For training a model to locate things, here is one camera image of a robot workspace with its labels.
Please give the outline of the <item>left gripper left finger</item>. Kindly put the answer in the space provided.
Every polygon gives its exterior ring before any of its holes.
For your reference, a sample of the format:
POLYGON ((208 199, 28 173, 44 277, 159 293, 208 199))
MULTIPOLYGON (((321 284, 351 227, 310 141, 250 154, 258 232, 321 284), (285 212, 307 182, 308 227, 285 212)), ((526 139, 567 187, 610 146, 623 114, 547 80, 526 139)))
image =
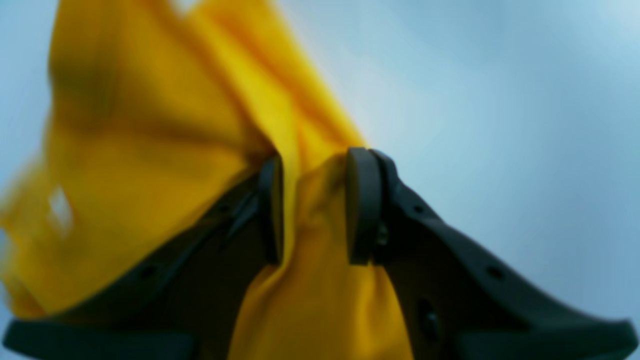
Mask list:
POLYGON ((282 192, 274 155, 105 289, 12 320, 3 346, 36 360, 226 360, 247 290, 282 260, 282 192))

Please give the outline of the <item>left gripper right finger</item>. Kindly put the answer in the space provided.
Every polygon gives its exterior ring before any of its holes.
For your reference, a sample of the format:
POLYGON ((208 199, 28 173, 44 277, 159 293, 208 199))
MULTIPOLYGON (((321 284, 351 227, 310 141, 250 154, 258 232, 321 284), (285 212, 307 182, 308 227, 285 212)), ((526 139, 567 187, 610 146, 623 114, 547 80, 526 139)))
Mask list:
POLYGON ((572 309, 445 223, 378 150, 347 151, 346 240, 350 264, 384 269, 416 360, 624 360, 639 346, 629 320, 572 309))

